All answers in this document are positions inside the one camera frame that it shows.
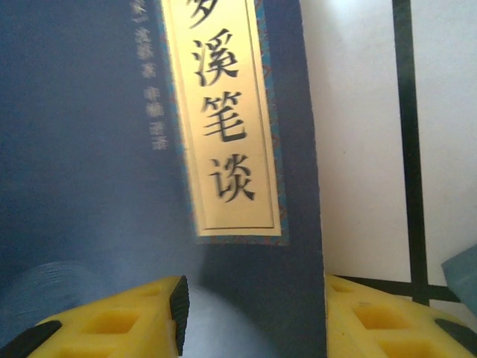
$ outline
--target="square hole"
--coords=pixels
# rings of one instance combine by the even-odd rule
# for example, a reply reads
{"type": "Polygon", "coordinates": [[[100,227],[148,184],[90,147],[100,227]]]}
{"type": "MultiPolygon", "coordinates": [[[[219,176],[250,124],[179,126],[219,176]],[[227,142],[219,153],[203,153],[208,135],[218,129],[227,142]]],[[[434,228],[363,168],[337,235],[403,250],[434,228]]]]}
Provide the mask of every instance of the square hole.
{"type": "Polygon", "coordinates": [[[60,354],[56,358],[107,358],[114,351],[112,347],[98,347],[94,348],[84,348],[84,347],[70,347],[61,350],[60,354]]]}
{"type": "Polygon", "coordinates": [[[449,358],[427,341],[407,339],[380,342],[379,345],[389,358],[449,358]]]}
{"type": "Polygon", "coordinates": [[[353,307],[359,321],[367,330],[398,330],[411,325],[391,307],[362,303],[353,307]]]}
{"type": "Polygon", "coordinates": [[[94,317],[83,330],[93,334],[121,334],[127,333],[136,323],[139,314],[128,309],[103,311],[94,317]]]}

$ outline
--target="yellow foam block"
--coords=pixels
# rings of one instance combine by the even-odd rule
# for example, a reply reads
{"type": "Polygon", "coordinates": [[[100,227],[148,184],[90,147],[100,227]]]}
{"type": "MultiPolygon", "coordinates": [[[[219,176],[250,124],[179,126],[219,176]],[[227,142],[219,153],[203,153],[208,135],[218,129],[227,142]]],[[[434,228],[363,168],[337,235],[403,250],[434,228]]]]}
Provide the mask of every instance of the yellow foam block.
{"type": "Polygon", "coordinates": [[[170,297],[180,279],[168,277],[47,318],[43,322],[63,326],[29,358],[177,357],[170,297]]]}
{"type": "Polygon", "coordinates": [[[329,358],[475,358],[436,323],[456,318],[339,277],[326,277],[329,358]]]}

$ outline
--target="black line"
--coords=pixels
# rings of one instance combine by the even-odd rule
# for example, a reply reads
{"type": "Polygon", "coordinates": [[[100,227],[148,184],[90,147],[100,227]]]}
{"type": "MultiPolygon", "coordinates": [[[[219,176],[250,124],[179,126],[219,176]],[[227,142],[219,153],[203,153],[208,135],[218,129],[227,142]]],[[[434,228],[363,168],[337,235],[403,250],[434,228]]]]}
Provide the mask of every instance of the black line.
{"type": "MultiPolygon", "coordinates": [[[[427,287],[429,281],[424,228],[423,184],[420,167],[411,0],[393,0],[393,18],[411,281],[417,286],[427,287]]],[[[425,297],[414,296],[414,300],[429,305],[429,299],[425,297]]]]}
{"type": "Polygon", "coordinates": [[[420,298],[422,300],[436,300],[448,302],[461,302],[454,293],[445,286],[417,286],[410,282],[375,280],[373,278],[340,276],[345,280],[359,283],[378,289],[379,291],[391,293],[392,295],[420,298]]]}
{"type": "Polygon", "coordinates": [[[205,227],[204,230],[226,230],[226,229],[273,229],[274,226],[250,226],[250,227],[205,227]]]}

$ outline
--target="blue book cover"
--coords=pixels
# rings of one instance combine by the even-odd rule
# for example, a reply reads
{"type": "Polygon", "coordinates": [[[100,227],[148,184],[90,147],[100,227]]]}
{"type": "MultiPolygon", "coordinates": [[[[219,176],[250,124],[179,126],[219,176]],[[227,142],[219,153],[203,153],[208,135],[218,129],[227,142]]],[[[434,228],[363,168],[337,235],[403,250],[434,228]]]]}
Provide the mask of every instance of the blue book cover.
{"type": "Polygon", "coordinates": [[[186,275],[185,357],[325,357],[298,0],[0,4],[0,345],[186,275]]]}

